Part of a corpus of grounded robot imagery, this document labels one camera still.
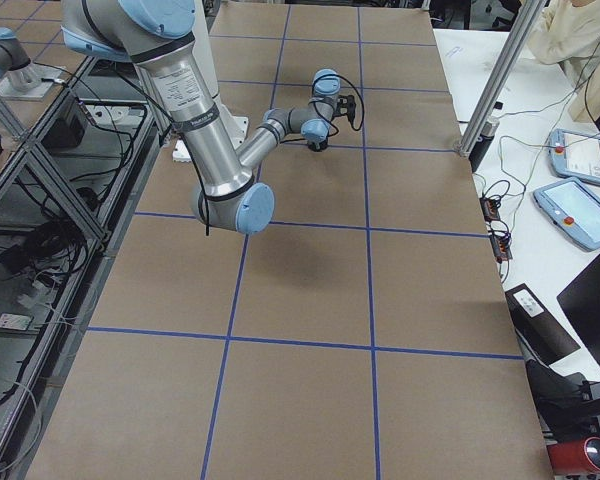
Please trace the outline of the black box with label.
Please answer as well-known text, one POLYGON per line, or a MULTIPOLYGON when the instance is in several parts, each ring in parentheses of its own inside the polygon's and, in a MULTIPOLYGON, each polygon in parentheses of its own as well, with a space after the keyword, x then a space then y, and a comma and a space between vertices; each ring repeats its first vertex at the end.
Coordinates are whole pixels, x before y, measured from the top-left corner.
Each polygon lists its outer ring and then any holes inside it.
POLYGON ((526 284, 505 292, 515 329, 545 364, 555 363, 580 349, 526 284))

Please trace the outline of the red cylindrical bottle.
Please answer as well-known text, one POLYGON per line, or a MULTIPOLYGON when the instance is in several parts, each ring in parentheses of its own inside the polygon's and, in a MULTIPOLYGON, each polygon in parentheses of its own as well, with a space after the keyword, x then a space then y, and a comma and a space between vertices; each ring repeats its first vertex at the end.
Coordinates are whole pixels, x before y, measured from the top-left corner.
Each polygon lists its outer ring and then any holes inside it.
POLYGON ((600 474, 600 438, 589 437, 547 446, 555 475, 600 474))

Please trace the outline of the aluminium side frame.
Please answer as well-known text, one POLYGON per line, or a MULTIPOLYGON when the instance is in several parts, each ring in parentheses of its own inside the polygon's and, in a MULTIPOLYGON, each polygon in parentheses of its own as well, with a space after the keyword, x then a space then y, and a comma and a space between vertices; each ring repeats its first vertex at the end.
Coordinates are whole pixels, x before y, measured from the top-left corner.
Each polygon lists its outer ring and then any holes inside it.
POLYGON ((121 67, 39 66, 0 82, 0 479, 21 476, 102 291, 163 132, 121 67))

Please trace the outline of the teach pendant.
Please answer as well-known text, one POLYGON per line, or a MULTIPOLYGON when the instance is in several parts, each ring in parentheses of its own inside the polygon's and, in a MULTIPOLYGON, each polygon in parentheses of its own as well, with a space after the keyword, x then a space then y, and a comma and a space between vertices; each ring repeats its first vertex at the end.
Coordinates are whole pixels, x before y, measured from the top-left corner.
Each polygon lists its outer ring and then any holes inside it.
POLYGON ((600 186, 600 135, 555 129, 547 140, 554 172, 600 186))
POLYGON ((576 245, 600 248, 600 198, 583 182, 569 177, 533 191, 536 205, 576 245))

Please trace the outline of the aluminium frame post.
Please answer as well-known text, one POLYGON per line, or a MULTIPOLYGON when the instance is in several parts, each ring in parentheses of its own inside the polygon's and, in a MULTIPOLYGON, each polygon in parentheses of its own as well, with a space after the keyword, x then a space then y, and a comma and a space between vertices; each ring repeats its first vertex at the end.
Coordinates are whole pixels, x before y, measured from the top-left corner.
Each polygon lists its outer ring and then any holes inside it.
POLYGON ((460 156, 469 157, 544 5, 542 0, 526 1, 522 5, 467 127, 456 145, 456 152, 460 156))

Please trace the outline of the person in cream sweater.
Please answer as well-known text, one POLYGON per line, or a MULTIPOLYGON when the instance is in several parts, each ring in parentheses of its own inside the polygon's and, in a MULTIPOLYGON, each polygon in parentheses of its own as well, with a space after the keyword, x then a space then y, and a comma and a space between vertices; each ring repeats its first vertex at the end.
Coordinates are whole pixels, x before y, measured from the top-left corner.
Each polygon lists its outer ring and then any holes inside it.
POLYGON ((526 43, 542 64, 557 64, 574 87, 600 63, 600 0, 550 1, 526 43))

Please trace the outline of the upper teach pendant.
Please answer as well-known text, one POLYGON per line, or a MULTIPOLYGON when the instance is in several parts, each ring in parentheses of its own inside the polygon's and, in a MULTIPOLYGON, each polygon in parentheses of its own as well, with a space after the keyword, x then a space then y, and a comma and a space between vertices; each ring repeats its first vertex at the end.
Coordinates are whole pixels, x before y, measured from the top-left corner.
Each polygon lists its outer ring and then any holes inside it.
POLYGON ((555 129, 547 140, 554 172, 600 186, 600 135, 555 129))

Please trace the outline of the brown paper table cover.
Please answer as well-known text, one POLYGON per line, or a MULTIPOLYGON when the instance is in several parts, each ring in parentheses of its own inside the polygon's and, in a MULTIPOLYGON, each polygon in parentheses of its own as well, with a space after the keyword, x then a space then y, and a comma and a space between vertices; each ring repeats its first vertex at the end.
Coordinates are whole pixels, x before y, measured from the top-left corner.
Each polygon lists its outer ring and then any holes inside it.
POLYGON ((272 152, 251 237, 160 155, 27 477, 550 478, 427 16, 229 3, 211 43, 233 111, 332 68, 364 128, 272 152))

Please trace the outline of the lower teach pendant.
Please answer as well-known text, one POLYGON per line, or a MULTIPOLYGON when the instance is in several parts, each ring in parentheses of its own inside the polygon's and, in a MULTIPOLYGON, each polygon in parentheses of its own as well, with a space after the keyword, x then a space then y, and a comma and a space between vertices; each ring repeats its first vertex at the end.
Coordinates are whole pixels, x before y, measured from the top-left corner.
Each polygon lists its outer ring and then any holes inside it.
POLYGON ((536 205, 576 245, 600 248, 600 198, 583 182, 569 177, 533 191, 536 205))

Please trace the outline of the black mesh pen cup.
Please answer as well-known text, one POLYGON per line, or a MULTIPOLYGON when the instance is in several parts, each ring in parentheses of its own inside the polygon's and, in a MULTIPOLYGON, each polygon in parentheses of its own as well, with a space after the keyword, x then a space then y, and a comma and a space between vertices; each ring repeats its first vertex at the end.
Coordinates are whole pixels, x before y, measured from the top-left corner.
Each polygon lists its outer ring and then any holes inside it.
POLYGON ((308 142, 307 147, 313 152, 322 152, 328 148, 329 144, 327 140, 322 142, 308 142))

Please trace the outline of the smartphone on lower shelf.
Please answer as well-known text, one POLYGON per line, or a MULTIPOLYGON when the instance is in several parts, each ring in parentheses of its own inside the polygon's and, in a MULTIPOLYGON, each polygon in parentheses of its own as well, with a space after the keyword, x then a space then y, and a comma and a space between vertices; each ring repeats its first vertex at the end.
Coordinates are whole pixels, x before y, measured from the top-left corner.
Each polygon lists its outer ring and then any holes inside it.
POLYGON ((0 315, 0 329, 27 331, 32 323, 32 317, 28 315, 2 313, 0 315))

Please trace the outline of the orange black connector block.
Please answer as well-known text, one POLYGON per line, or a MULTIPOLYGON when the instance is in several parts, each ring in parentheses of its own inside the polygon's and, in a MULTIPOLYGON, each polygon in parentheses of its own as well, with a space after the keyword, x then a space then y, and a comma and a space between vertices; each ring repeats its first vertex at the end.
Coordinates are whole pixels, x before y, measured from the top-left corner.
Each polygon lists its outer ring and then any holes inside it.
POLYGON ((483 218, 486 222, 499 221, 499 203, 497 200, 482 197, 479 199, 483 218))

